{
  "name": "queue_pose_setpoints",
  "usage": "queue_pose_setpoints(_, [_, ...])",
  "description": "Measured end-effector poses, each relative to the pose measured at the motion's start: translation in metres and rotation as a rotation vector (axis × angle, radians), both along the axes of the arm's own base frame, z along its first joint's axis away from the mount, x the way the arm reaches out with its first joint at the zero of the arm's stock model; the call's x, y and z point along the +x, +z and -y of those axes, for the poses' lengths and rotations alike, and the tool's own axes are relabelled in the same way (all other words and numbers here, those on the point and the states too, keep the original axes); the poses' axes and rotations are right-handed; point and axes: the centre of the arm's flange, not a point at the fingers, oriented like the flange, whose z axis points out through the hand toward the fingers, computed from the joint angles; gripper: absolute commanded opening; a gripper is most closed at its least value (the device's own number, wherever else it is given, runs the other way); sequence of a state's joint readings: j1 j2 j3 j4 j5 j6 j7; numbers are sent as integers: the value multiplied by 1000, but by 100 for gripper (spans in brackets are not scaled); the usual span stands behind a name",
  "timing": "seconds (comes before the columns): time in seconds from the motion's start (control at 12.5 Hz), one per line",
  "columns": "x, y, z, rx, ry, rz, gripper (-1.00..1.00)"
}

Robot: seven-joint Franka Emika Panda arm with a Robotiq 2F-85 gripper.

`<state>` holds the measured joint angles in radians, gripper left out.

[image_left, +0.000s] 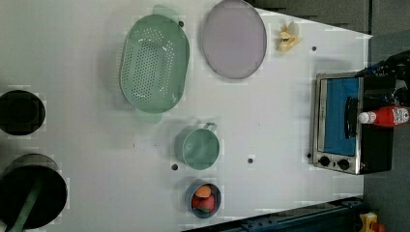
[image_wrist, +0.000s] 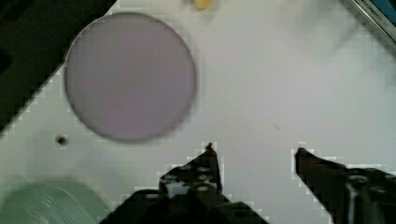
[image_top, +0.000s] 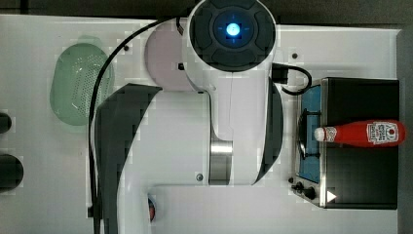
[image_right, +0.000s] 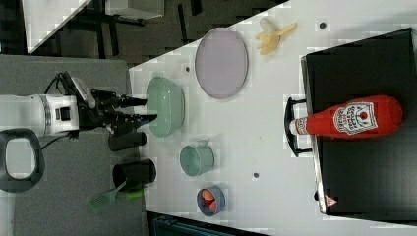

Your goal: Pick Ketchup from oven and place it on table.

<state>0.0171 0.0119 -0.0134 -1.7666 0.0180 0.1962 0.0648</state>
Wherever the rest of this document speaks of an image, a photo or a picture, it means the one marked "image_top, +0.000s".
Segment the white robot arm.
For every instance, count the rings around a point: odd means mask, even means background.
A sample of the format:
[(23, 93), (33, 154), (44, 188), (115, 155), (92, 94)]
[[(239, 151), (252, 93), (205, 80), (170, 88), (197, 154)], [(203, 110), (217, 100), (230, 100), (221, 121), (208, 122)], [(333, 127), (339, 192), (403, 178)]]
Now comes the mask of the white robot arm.
[(94, 108), (94, 234), (152, 234), (159, 186), (252, 185), (277, 160), (277, 25), (260, 0), (200, 0), (181, 30), (187, 91), (129, 83)]

